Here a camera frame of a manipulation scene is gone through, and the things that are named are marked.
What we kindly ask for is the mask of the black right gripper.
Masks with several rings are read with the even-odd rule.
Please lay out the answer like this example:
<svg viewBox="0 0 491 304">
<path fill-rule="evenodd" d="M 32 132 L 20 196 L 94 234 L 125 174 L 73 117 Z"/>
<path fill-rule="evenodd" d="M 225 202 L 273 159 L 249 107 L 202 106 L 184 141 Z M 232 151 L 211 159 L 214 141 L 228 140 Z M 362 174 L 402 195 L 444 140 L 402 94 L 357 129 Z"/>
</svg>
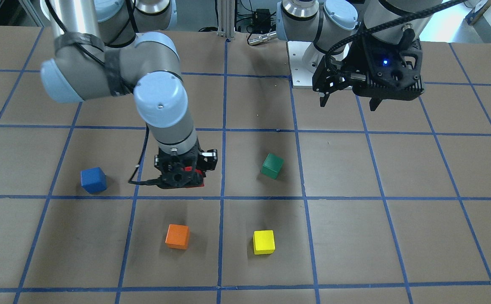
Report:
<svg viewBox="0 0 491 304">
<path fill-rule="evenodd" d="M 159 148 L 154 158 L 154 167 L 161 172 L 161 175 L 155 179 L 154 184 L 161 189 L 185 188 L 185 167 L 199 169 L 206 177 L 207 171 L 215 170 L 218 159 L 216 149 L 204 151 L 199 146 L 193 146 L 188 152 L 177 154 L 166 153 Z"/>
</svg>

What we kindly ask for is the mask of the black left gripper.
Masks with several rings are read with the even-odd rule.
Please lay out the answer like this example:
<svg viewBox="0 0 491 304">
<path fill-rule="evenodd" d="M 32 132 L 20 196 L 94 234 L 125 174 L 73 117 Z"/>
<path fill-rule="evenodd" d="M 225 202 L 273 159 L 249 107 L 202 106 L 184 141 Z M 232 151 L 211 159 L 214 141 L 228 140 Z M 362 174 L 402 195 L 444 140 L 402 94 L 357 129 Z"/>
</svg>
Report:
<svg viewBox="0 0 491 304">
<path fill-rule="evenodd" d="M 365 75 L 365 81 L 352 83 L 352 90 L 358 96 L 371 98 L 370 111 L 376 111 L 382 100 L 410 101 L 425 92 L 422 63 L 419 39 L 402 49 L 398 44 L 366 36 L 352 43 L 343 60 L 343 70 Z M 320 107 L 326 106 L 330 95 L 329 92 L 319 93 Z"/>
</svg>

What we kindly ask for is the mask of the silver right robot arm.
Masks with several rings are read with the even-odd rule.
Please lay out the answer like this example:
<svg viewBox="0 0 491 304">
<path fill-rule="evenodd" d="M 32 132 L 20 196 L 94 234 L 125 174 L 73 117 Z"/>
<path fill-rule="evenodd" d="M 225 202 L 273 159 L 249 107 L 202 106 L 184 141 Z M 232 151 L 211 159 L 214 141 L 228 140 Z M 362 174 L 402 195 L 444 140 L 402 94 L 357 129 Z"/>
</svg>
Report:
<svg viewBox="0 0 491 304">
<path fill-rule="evenodd" d="M 43 0 L 54 32 L 54 57 L 41 64 L 47 94 L 81 103 L 132 94 L 159 150 L 161 175 L 134 185 L 197 188 L 217 165 L 217 150 L 201 149 L 172 39 L 174 0 Z"/>
</svg>

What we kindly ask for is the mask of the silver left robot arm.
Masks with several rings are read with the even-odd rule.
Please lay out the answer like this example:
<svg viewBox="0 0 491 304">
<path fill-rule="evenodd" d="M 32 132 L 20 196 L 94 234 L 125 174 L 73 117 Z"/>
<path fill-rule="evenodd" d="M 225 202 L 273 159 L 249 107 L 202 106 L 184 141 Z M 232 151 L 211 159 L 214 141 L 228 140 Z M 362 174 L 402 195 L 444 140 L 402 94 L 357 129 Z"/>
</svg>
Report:
<svg viewBox="0 0 491 304">
<path fill-rule="evenodd" d="M 375 111 L 383 100 L 410 101 L 425 91 L 419 35 L 431 14 L 395 25 L 440 0 L 283 0 L 276 11 L 277 37 L 310 42 L 312 89 L 325 106 L 336 91 L 352 88 L 370 98 Z"/>
</svg>

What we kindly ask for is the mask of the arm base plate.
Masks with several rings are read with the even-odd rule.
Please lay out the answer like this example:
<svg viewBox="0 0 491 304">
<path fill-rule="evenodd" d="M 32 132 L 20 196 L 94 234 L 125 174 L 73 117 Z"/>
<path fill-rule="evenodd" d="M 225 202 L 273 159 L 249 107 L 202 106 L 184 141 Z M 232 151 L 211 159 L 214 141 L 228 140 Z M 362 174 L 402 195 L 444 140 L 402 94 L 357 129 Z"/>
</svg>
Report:
<svg viewBox="0 0 491 304">
<path fill-rule="evenodd" d="M 313 73 L 324 54 L 312 42 L 288 41 L 287 48 L 292 86 L 312 89 Z"/>
</svg>

